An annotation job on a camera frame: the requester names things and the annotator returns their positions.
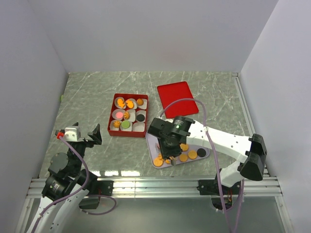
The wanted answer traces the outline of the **red box lid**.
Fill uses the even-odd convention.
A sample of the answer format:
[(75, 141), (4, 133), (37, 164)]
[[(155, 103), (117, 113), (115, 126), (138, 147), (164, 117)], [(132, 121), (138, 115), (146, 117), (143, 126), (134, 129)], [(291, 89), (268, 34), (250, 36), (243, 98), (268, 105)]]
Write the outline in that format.
[[(157, 90), (164, 109), (176, 100), (193, 98), (186, 81), (159, 85)], [(196, 102), (183, 100), (169, 107), (164, 114), (166, 118), (175, 118), (176, 116), (188, 116), (197, 113), (199, 113), (199, 109)]]

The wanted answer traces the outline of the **green round cookie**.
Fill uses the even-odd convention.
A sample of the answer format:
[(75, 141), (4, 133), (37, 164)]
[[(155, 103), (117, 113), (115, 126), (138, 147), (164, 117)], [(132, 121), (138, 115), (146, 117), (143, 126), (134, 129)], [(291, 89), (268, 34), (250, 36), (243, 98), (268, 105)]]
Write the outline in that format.
[(129, 121), (125, 120), (121, 123), (121, 126), (123, 129), (128, 129), (131, 126), (131, 123)]

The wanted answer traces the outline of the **lilac plastic tray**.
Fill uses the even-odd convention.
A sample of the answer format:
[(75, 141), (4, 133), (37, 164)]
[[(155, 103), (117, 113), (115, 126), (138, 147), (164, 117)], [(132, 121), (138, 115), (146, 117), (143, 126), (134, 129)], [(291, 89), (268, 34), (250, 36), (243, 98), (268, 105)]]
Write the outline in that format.
[[(147, 133), (147, 134), (146, 134), (146, 141), (147, 141), (147, 146), (148, 146), (148, 150), (149, 150), (151, 162), (152, 162), (152, 165), (154, 166), (153, 160), (154, 160), (155, 158), (158, 158), (158, 155), (161, 153), (161, 152), (158, 152), (158, 151), (156, 150), (156, 143), (158, 143), (158, 140), (157, 140), (157, 138), (156, 138), (155, 136), (152, 136), (152, 135), (150, 135), (150, 134)], [(186, 154), (186, 155), (188, 155), (188, 152), (189, 152), (190, 150), (195, 150), (195, 151), (197, 151), (199, 148), (205, 149), (206, 152), (207, 152), (207, 154), (206, 154), (205, 157), (202, 157), (202, 158), (199, 157), (199, 156), (197, 156), (197, 158), (194, 159), (194, 160), (188, 158), (188, 160), (187, 160), (186, 162), (184, 162), (184, 163), (180, 162), (179, 157), (176, 157), (176, 165), (181, 165), (181, 164), (190, 163), (190, 162), (193, 162), (193, 161), (202, 160), (202, 159), (208, 158), (209, 155), (210, 155), (210, 150), (209, 150), (208, 148), (204, 148), (204, 147), (196, 146), (196, 145), (190, 145), (190, 144), (188, 144), (188, 146), (189, 146), (189, 149), (188, 149), (187, 151), (182, 151), (181, 154)], [(167, 168), (167, 167), (171, 167), (171, 166), (172, 166), (171, 164), (167, 164), (167, 163), (165, 162), (165, 160), (163, 159), (163, 166), (161, 166), (161, 167), (155, 167), (155, 166), (154, 166), (154, 167), (155, 167), (156, 169), (162, 169), (162, 168)]]

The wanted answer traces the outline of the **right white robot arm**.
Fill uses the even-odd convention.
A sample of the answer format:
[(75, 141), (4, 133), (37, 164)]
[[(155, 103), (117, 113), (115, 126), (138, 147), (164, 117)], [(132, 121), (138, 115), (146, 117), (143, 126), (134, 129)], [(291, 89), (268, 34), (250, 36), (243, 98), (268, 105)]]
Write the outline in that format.
[(262, 181), (267, 156), (263, 136), (238, 136), (209, 128), (202, 123), (184, 116), (172, 121), (154, 118), (147, 135), (157, 139), (160, 153), (165, 160), (182, 154), (181, 144), (198, 146), (223, 153), (235, 159), (225, 168), (217, 167), (214, 184), (208, 189), (210, 195), (226, 193), (241, 184), (242, 180)]

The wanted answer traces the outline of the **pink round cookie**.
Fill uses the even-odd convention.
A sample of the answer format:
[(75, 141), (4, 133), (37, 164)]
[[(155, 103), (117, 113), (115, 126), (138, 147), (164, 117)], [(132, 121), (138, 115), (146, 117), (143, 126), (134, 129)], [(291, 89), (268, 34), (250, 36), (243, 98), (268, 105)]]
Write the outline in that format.
[(116, 119), (123, 119), (123, 112), (116, 112), (115, 113), (115, 118)]

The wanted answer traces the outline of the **red cookie box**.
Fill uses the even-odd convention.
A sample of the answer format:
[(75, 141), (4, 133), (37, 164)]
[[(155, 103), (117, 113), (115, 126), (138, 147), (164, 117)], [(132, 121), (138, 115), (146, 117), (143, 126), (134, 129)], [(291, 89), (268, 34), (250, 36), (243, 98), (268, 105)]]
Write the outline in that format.
[(107, 131), (110, 136), (144, 138), (147, 131), (149, 98), (145, 94), (116, 93)]

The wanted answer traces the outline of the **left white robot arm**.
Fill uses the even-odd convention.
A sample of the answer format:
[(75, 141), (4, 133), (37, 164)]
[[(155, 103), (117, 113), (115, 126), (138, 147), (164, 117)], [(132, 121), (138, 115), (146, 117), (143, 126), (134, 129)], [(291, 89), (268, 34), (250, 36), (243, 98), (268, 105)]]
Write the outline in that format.
[(56, 153), (50, 161), (49, 176), (41, 192), (38, 210), (28, 228), (29, 233), (60, 233), (75, 210), (89, 214), (96, 209), (102, 198), (113, 201), (105, 211), (112, 212), (117, 201), (112, 197), (113, 181), (100, 181), (84, 160), (87, 148), (102, 144), (100, 125), (81, 136), (78, 123), (57, 130), (57, 139), (67, 147), (66, 153)]

